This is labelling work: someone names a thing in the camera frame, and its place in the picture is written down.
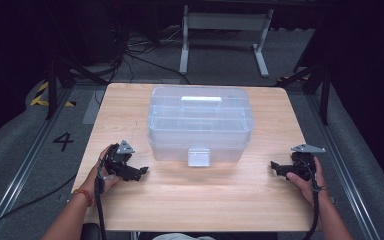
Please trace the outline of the metal floor rail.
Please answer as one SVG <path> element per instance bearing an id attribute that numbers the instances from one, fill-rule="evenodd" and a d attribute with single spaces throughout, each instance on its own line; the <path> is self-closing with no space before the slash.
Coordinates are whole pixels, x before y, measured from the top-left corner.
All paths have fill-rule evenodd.
<path id="1" fill-rule="evenodd" d="M 0 221 L 13 208 L 71 93 L 70 89 L 60 93 L 56 110 L 49 119 L 46 119 L 48 108 L 28 106 L 0 129 Z"/>
<path id="2" fill-rule="evenodd" d="M 363 202 L 361 194 L 357 189 L 354 180 L 344 162 L 344 159 L 339 151 L 339 148 L 334 141 L 333 135 L 329 128 L 324 124 L 319 114 L 319 107 L 316 98 L 313 95 L 306 96 L 306 102 L 311 109 L 312 115 L 315 117 L 320 132 L 327 142 L 327 151 L 333 157 L 333 165 L 339 177 L 342 187 L 344 188 L 345 194 L 350 202 L 353 209 L 354 215 L 362 229 L 363 235 L 366 240 L 380 240 L 380 236 L 374 223 L 367 211 L 366 205 Z"/>

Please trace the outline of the clear plastic storage box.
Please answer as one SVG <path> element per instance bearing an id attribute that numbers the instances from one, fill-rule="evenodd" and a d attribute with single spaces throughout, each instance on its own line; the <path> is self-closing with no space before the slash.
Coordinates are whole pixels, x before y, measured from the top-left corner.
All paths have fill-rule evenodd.
<path id="1" fill-rule="evenodd" d="M 151 92 L 147 126 L 155 159 L 207 167 L 241 158 L 254 119 L 241 88 L 159 86 Z"/>

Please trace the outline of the person's right hand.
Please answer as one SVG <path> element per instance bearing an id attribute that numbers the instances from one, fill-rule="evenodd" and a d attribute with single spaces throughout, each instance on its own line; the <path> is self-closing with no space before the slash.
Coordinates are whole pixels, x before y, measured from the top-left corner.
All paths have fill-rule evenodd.
<path id="1" fill-rule="evenodd" d="M 321 188 L 321 190 L 318 192 L 319 203 L 330 203 L 331 199 L 329 196 L 328 185 L 324 179 L 321 164 L 316 156 L 314 156 L 313 159 L 316 166 L 316 183 Z M 300 189 L 301 193 L 307 201 L 309 201 L 311 204 L 314 203 L 313 185 L 311 181 L 305 181 L 292 172 L 289 172 L 286 177 Z"/>

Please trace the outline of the person's left hand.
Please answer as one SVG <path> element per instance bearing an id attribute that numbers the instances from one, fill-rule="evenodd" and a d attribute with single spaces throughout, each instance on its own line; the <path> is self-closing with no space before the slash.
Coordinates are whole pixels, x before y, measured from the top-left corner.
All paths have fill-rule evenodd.
<path id="1" fill-rule="evenodd" d="M 91 168 L 89 174 L 87 175 L 85 181 L 80 185 L 80 190 L 87 190 L 90 196 L 94 195 L 95 191 L 95 179 L 98 176 L 98 167 L 100 166 L 101 160 L 104 158 L 105 154 L 107 153 L 109 149 L 109 146 L 107 146 L 99 155 L 98 161 L 96 164 Z M 104 193 L 106 193 L 113 185 L 117 184 L 119 182 L 120 178 L 118 176 L 110 177 L 109 179 L 106 179 L 104 181 Z"/>

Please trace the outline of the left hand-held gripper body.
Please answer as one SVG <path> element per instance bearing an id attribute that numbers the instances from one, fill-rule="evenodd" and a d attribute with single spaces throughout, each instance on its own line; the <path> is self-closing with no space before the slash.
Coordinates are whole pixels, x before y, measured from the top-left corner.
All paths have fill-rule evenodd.
<path id="1" fill-rule="evenodd" d="M 134 176 L 139 175 L 140 171 L 127 164 L 133 153 L 133 148 L 125 140 L 122 140 L 120 144 L 111 145 L 104 157 L 107 173 L 116 175 L 125 181 L 134 181 Z"/>

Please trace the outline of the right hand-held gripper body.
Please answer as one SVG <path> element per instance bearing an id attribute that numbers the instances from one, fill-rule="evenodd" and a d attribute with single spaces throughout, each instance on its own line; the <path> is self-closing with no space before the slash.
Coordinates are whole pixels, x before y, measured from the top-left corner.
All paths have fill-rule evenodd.
<path id="1" fill-rule="evenodd" d="M 314 162 L 315 153 L 325 153 L 325 148 L 312 146 L 309 144 L 300 144 L 292 147 L 291 165 L 280 165 L 279 170 L 289 170 L 298 175 L 305 181 L 315 178 L 316 166 Z"/>

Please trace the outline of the black chair seat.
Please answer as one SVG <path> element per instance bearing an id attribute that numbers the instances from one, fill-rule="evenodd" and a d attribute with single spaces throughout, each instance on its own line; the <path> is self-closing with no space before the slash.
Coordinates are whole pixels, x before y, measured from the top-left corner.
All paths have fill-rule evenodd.
<path id="1" fill-rule="evenodd" d="M 96 223 L 85 223 L 82 226 L 80 240 L 101 240 L 100 227 Z"/>

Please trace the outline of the person's light clothing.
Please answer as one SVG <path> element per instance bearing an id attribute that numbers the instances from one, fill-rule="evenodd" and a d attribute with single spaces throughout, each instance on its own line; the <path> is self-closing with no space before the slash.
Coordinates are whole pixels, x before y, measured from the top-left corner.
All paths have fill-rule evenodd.
<path id="1" fill-rule="evenodd" d="M 210 236 L 192 237 L 183 233 L 168 233 L 153 237 L 152 240 L 216 240 Z"/>

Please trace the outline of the white metal table frame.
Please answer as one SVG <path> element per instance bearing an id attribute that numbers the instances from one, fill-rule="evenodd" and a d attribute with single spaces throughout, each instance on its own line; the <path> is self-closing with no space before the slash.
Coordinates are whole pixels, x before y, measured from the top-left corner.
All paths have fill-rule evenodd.
<path id="1" fill-rule="evenodd" d="M 184 6 L 182 20 L 182 49 L 179 63 L 179 72 L 188 72 L 189 57 L 189 30 L 235 30 L 259 31 L 259 42 L 252 45 L 252 50 L 263 78 L 269 76 L 262 49 L 270 28 L 274 10 L 269 9 L 263 14 L 235 14 L 235 13 L 198 13 L 191 12 L 189 6 Z"/>

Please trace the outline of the black tripod stand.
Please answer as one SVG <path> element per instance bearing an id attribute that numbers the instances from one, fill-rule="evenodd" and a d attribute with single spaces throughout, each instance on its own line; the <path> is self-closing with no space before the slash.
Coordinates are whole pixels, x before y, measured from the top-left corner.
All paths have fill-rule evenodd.
<path id="1" fill-rule="evenodd" d="M 312 65 L 296 72 L 290 77 L 281 77 L 276 82 L 276 87 L 284 88 L 298 80 L 307 77 L 302 91 L 307 95 L 314 95 L 321 88 L 319 115 L 324 125 L 328 124 L 328 102 L 330 93 L 331 76 L 326 63 Z"/>
<path id="2" fill-rule="evenodd" d="M 48 113 L 47 120 L 50 120 L 57 110 L 57 82 L 60 82 L 64 88 L 72 88 L 76 81 L 74 80 L 71 69 L 74 69 L 87 79 L 92 80 L 101 86 L 109 84 L 108 81 L 102 79 L 98 75 L 90 72 L 81 65 L 75 64 L 63 57 L 53 56 L 48 60 Z"/>

